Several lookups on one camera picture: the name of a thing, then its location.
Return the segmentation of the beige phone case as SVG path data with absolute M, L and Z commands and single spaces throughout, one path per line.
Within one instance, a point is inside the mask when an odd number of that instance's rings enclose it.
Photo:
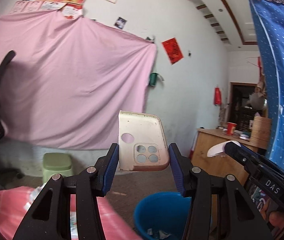
M 120 111 L 119 168 L 122 171 L 161 171 L 170 157 L 160 118 Z

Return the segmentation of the bamboo steamer basket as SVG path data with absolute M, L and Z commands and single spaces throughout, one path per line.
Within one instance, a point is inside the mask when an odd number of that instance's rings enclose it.
M 258 148 L 266 149 L 271 137 L 272 120 L 269 118 L 254 116 L 250 142 Z

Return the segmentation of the green plastic stool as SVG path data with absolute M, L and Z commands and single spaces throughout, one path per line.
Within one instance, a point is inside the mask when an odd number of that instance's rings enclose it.
M 45 153 L 42 161 L 43 183 L 56 173 L 64 177 L 74 175 L 71 156 L 66 153 Z

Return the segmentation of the red paper cup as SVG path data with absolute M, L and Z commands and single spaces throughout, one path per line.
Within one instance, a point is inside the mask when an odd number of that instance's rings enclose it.
M 233 122 L 227 122 L 227 135 L 232 136 L 236 129 L 237 124 Z

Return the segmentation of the blue plastic bucket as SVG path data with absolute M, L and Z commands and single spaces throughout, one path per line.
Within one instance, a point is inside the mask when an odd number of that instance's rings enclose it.
M 178 192 L 151 194 L 135 207 L 135 229 L 142 239 L 182 239 L 190 206 Z

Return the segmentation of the wooden cabinet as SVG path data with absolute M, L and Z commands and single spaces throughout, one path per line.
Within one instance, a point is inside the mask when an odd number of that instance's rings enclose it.
M 265 146 L 260 143 L 228 136 L 221 129 L 199 128 L 191 162 L 210 175 L 225 177 L 228 174 L 232 174 L 243 185 L 248 178 L 248 173 L 242 165 L 226 155 L 223 152 L 223 147 L 219 145 L 231 140 L 238 141 L 253 152 L 258 152 L 262 155 L 266 153 Z

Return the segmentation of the red hanging bag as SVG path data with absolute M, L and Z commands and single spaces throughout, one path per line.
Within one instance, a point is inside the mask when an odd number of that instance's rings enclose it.
M 214 105 L 220 106 L 222 104 L 222 95 L 220 88 L 217 86 L 215 87 L 215 93 L 214 93 Z

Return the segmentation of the pink hanging bedsheet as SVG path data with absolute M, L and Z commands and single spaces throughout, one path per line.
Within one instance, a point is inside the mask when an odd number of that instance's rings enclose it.
M 0 16 L 0 83 L 8 138 L 69 150 L 104 150 L 118 113 L 142 112 L 157 54 L 154 43 L 59 11 Z

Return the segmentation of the blue dotted curtain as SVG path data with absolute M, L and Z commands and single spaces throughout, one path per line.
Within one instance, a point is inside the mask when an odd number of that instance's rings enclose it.
M 266 157 L 284 170 L 284 0 L 249 0 L 272 120 Z

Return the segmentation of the green wall hook holder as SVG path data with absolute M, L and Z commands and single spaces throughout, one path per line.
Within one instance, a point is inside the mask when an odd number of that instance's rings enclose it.
M 158 81 L 164 82 L 164 78 L 159 73 L 152 72 L 149 77 L 149 86 L 155 87 Z

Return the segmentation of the red paper wall poster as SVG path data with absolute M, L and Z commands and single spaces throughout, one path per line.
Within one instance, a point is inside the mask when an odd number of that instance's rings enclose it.
M 177 63 L 184 57 L 175 38 L 163 41 L 162 45 L 169 57 L 171 64 Z

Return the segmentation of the small wall photo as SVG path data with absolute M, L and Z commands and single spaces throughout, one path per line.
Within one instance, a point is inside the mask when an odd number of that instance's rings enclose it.
M 126 23 L 127 23 L 127 21 L 124 18 L 118 17 L 118 19 L 114 23 L 114 26 L 117 27 L 118 29 L 123 30 Z

